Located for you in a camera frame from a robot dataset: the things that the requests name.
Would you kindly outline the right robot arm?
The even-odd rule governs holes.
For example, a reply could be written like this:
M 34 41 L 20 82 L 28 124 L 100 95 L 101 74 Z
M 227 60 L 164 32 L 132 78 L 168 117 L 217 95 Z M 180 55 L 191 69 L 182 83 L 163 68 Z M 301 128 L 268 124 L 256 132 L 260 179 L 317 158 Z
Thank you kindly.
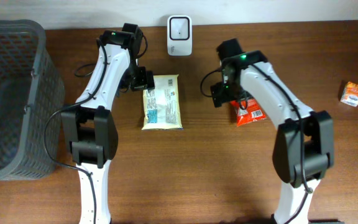
M 225 40 L 216 51 L 222 80 L 210 88 L 214 106 L 251 97 L 277 130 L 272 162 L 282 185 L 272 222 L 309 223 L 313 194 L 334 165 L 332 117 L 299 100 L 261 51 L 245 52 L 237 39 Z

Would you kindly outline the yellow wet wipes pack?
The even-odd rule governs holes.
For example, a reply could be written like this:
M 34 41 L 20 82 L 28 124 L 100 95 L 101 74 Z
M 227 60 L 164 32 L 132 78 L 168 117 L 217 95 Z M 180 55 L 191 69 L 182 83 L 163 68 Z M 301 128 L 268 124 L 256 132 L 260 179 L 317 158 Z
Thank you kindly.
M 143 91 L 142 130 L 183 129 L 178 93 L 178 75 L 154 76 L 155 88 Z

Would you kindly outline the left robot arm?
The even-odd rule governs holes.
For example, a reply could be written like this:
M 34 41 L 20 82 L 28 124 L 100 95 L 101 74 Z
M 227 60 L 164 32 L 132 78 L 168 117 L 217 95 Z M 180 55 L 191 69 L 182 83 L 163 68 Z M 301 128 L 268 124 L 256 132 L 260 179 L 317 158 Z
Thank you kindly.
M 111 110 L 121 90 L 155 88 L 153 73 L 138 64 L 146 41 L 136 24 L 104 31 L 96 41 L 98 60 L 85 90 L 60 112 L 65 144 L 80 178 L 80 223 L 112 222 L 108 172 L 116 155 L 118 133 Z

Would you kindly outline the orange tissue pack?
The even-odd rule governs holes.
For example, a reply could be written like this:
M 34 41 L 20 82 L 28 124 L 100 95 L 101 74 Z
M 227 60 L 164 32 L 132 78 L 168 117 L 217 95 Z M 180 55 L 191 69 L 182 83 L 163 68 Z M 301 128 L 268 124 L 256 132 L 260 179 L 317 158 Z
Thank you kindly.
M 344 86 L 340 102 L 349 106 L 358 106 L 358 84 L 347 82 Z

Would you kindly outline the red snack bag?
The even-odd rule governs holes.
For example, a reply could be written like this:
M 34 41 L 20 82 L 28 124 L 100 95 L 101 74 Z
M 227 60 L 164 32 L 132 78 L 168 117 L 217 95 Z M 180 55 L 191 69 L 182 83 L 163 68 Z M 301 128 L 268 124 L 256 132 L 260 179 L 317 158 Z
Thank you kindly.
M 240 103 L 238 101 L 231 101 L 230 104 L 236 112 L 237 127 L 263 120 L 267 117 L 254 98 L 249 98 Z

